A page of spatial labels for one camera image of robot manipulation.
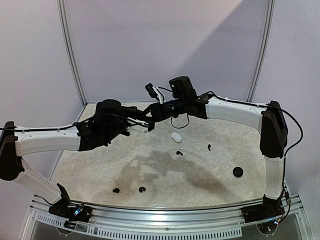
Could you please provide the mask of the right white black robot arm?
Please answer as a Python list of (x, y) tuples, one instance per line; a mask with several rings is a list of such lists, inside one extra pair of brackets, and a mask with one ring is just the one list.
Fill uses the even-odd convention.
[(173, 100), (165, 101), (159, 88), (145, 86), (150, 97), (158, 100), (144, 110), (157, 123), (180, 114), (200, 119), (218, 119), (252, 127), (260, 132), (259, 148), (266, 162), (266, 188), (258, 213), (269, 218), (278, 210), (283, 194), (285, 147), (288, 127), (278, 102), (267, 105), (237, 101), (217, 96), (212, 91), (197, 95), (187, 76), (169, 81)]

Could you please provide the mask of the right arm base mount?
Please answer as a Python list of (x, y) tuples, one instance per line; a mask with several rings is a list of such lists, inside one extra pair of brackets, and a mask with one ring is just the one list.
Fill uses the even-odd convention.
[(277, 199), (271, 199), (266, 197), (262, 198), (262, 203), (245, 206), (241, 208), (241, 216), (244, 217), (245, 223), (258, 222), (274, 218), (282, 215), (284, 208), (282, 207), (282, 197), (279, 196)]

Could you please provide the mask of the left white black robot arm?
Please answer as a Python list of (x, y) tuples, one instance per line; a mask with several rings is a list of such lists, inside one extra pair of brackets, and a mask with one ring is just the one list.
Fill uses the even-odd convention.
[(32, 169), (23, 156), (51, 151), (91, 151), (108, 146), (118, 135), (129, 136), (128, 127), (136, 124), (141, 111), (114, 99), (98, 102), (92, 117), (72, 125), (28, 128), (8, 121), (0, 135), (0, 178), (14, 181), (43, 197), (63, 216), (74, 213), (65, 188), (53, 185)]

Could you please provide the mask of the white earbud charging case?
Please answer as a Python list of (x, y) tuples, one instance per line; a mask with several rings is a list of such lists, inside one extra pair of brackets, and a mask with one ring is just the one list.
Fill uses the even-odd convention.
[(177, 132), (173, 132), (173, 133), (171, 133), (171, 139), (175, 142), (175, 143), (182, 143), (182, 141), (183, 141), (183, 138), (182, 138), (182, 136), (179, 134), (179, 133), (177, 133)]

